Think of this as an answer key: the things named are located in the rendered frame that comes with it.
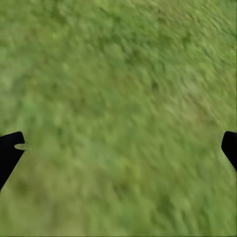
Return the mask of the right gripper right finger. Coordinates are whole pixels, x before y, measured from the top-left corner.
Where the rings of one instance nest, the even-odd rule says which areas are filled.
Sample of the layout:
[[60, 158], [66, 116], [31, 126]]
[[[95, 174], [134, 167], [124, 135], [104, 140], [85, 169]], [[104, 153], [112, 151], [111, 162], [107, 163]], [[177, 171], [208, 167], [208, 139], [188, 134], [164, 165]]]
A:
[[226, 131], [221, 149], [237, 171], [237, 133]]

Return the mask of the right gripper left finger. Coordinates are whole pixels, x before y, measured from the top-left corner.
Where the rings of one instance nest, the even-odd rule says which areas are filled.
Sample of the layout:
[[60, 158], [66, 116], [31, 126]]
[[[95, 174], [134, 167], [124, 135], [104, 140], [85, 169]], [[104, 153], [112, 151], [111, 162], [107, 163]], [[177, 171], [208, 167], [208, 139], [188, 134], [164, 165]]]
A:
[[0, 137], [0, 191], [24, 151], [31, 148], [31, 145], [25, 143], [21, 131]]

